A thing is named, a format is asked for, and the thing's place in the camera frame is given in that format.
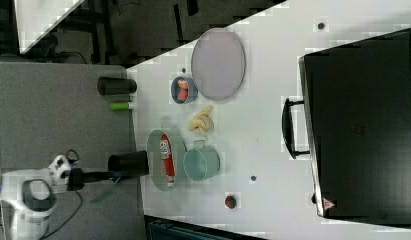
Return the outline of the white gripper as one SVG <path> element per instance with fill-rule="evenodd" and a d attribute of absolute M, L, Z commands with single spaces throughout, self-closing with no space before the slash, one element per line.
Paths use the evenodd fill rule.
<path fill-rule="evenodd" d="M 81 168 L 75 166 L 78 160 L 79 156 L 77 154 L 65 154 L 55 157 L 48 166 L 53 191 L 77 191 L 84 187 L 84 183 L 117 180 L 113 172 L 83 173 Z"/>

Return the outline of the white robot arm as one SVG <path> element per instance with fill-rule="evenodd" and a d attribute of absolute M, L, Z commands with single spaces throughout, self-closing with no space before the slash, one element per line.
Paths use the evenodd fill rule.
<path fill-rule="evenodd" d="M 13 210 L 9 227 L 11 240 L 41 240 L 57 208 L 57 195 L 78 193 L 85 184 L 119 180 L 119 173 L 84 172 L 73 166 L 77 158 L 57 155 L 46 168 L 23 169 L 2 175 L 0 201 Z"/>

